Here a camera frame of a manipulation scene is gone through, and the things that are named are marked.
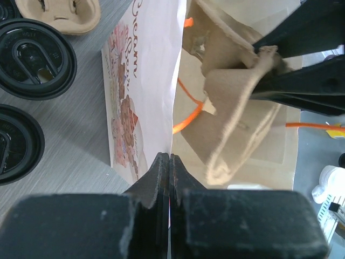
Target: black plastic lid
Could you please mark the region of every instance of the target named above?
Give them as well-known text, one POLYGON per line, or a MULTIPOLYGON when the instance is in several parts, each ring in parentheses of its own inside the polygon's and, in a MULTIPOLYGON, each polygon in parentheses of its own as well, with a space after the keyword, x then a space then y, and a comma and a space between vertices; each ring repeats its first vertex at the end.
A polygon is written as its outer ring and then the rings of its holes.
POLYGON ((16 6, 15 0, 0 1, 0 22, 8 19, 21 18, 20 12, 16 6))
POLYGON ((0 87, 30 100, 60 96, 77 73, 73 47, 53 27, 31 19, 0 23, 0 87))
POLYGON ((345 168, 345 153, 339 157, 339 166, 345 168))
POLYGON ((41 160, 44 146, 43 131, 32 116, 0 105, 0 185, 28 175, 41 160))

